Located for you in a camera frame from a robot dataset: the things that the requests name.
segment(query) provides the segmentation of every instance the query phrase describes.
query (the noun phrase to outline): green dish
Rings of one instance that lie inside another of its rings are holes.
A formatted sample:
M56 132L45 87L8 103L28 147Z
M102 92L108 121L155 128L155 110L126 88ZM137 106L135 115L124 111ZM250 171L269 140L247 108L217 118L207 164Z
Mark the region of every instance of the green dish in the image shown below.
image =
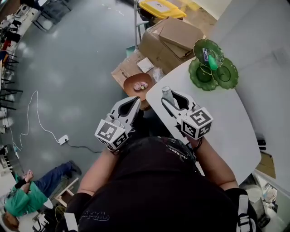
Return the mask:
M205 91L211 91L218 86L218 83L211 74L211 69L202 65L197 58L192 60L188 71L190 73L190 79L196 87Z
M213 71L213 78L222 88L233 89L237 86L239 74L236 66L228 58L225 58L221 67Z
M222 49L210 39L199 39L195 42L195 45L193 47L195 57L199 59L200 63L209 68L209 62L204 61L203 48L207 49L208 55L211 55L214 58L216 65L220 67L224 59Z

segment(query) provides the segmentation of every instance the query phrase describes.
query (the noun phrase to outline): extension cord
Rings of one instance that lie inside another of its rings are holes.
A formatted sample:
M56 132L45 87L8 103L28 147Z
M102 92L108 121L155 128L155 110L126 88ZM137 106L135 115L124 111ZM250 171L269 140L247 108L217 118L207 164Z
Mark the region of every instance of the extension cord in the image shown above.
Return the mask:
M28 124L28 127L27 127L27 133L26 133L26 134L21 133L20 136L19 136L19 140L20 140L20 144L21 144L21 149L20 149L20 148L19 148L19 147L14 143L14 140L13 140L13 132L12 132L11 126L9 125L9 121L8 121L7 118L6 118L7 123L8 123L8 126L9 126L9 129L10 129L10 131L11 131L11 138L12 138L12 144L13 144L13 151L14 151L14 153L15 153L15 155L16 155L16 157L17 157L18 159L19 159L19 156L18 156L17 151L16 151L15 148L17 148L18 150L21 151L22 148L23 148L22 141L21 141L21 136L22 136L22 135L27 136L27 135L29 134L29 117L28 117L29 106L30 106L30 104L31 104L32 98L33 98L33 96L34 96L35 93L36 93L36 96L37 96L36 112L37 112L38 121L39 121L39 124L40 124L41 128L42 128L44 131L49 132L50 134L52 134L53 137L54 137L54 139L55 139L55 141L56 141L58 144L60 144L60 145L62 145L62 144L64 144L64 143L67 143L67 144L68 144L68 136L67 136L67 135L64 135L64 136L61 137L59 140L57 140L56 137L55 137L55 135L54 135L51 131L46 130L46 129L41 125L40 118L39 118L39 113L38 113L38 91L36 90L36 91L34 91L34 93L32 94L31 99L30 99L30 102L29 102L29 104L28 104L28 106L27 106L27 124ZM93 152L93 153L100 153L100 152L101 152L101 151L93 151L93 150L91 150L90 148L88 148L87 146L72 146L72 145L70 145L70 144L68 144L68 145L69 145L70 147L74 147L74 148L87 148L88 150L90 150L90 151Z
M33 98L33 96L34 96L35 93L36 93L36 96L37 96L36 112L37 112L37 116L38 116L39 124L40 124L41 128L42 128L44 131L49 132L50 134L52 134L53 137L54 137L54 139L55 139L55 141L59 144L59 141L56 139L56 137L54 136L54 134L53 134L51 131L46 130L46 129L41 125L40 118L39 118L39 113L38 113L38 91L35 90L34 93L33 93L32 96L31 96L30 102L29 102L29 104L28 104L28 106L27 106L27 124L28 124L28 127L27 127L27 133L26 133L26 134L21 133L20 136L19 136L19 140L20 140L21 148L19 148L19 147L14 143L14 140L13 140L13 132L12 132L11 127L9 126L10 131L11 131L11 137L12 137L12 143L13 143L13 146L15 146L15 147L16 147L18 150L20 150L20 151L21 151L22 148L23 148L22 141L21 141L21 136L23 136L23 135L24 135L24 136L27 136L27 135L29 134L29 117L28 117L29 106L30 106L30 104L31 104L32 98Z

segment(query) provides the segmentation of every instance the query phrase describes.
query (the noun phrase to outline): person in green shirt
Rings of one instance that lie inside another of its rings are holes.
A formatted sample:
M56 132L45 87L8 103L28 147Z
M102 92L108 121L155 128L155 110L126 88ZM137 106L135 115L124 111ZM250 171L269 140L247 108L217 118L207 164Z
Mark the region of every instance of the person in green shirt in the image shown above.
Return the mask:
M2 215L4 224L10 230L18 231L19 221L16 217L39 210L57 188L61 178L64 175L71 177L71 172L82 174L80 168L72 160L50 170L36 181L31 181L33 178L31 170L23 179L16 175L16 185L5 201L5 213Z

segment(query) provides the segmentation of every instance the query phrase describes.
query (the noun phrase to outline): cardboard box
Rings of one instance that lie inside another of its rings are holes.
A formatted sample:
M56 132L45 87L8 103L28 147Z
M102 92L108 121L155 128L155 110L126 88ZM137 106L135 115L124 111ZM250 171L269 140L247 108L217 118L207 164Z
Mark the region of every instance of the cardboard box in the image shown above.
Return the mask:
M191 51L195 42L203 38L203 33L200 29L179 19L168 18L159 36L162 41Z
M180 64L194 57L193 52L188 52L176 45L160 40L159 35L163 27L169 22L168 19L164 19L148 28L143 34L138 47L139 51L145 57L148 57L156 67L161 68L164 74L171 72Z
M143 56L138 50L136 50L130 57L124 59L122 63L111 73L114 79L119 83L119 85L124 89L124 81L135 74L142 73L142 70L138 67L137 63L143 60ZM149 70L147 73L153 78L153 69ZM141 109L146 110L149 108L149 103L144 100L141 103Z
M256 167L256 169L276 179L274 161L271 155L261 152L261 161Z

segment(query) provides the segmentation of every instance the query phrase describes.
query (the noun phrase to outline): yellow box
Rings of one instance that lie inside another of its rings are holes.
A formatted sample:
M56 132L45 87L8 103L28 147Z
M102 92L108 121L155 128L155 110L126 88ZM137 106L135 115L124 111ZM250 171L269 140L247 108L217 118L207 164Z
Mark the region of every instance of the yellow box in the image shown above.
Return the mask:
M186 17L186 14L176 5L166 0L144 0L139 3L139 6L159 19Z

